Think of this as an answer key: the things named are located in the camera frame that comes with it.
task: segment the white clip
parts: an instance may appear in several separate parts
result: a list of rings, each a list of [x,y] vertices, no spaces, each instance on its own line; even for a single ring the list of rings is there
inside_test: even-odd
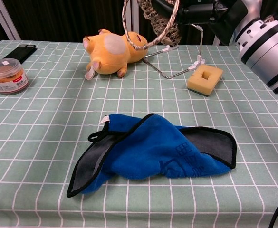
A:
[[[162,49],[162,52],[165,53],[165,52],[169,52],[169,51],[172,51],[172,50],[175,50],[178,48],[178,45],[174,46],[174,47],[171,47],[169,45],[166,45],[166,48]]]
[[[198,55],[197,56],[197,61],[195,61],[194,64],[192,66],[190,66],[188,69],[190,71],[196,70],[201,64],[204,64],[204,63],[205,63],[205,59],[202,58],[201,55]]]

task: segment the red label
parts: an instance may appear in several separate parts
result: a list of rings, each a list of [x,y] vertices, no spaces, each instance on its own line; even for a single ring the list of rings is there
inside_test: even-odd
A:
[[[19,78],[14,79],[13,82],[19,82],[21,79],[22,79],[22,77],[20,76]]]

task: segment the white patch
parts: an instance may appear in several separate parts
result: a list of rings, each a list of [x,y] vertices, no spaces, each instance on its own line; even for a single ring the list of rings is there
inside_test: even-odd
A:
[[[99,124],[105,123],[105,122],[107,122],[107,121],[110,121],[108,115],[104,116],[104,118],[101,120],[101,122],[100,122]]]
[[[104,39],[104,45],[106,50],[113,55],[124,54],[127,48],[123,39],[117,34],[106,36]]]
[[[84,40],[84,41],[83,41],[83,45],[84,45],[84,48],[87,49],[87,47],[88,47],[88,42],[87,42],[87,40]]]

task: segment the white tag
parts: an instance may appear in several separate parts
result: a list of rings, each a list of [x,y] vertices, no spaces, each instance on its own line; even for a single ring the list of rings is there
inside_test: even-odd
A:
[[[108,115],[104,116],[104,118],[101,120],[100,124],[105,123],[107,121],[109,121],[109,116]]]

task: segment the black phone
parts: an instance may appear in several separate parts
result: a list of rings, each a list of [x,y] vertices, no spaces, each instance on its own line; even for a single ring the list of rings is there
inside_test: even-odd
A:
[[[17,59],[21,64],[37,50],[33,44],[21,44],[4,58]]]

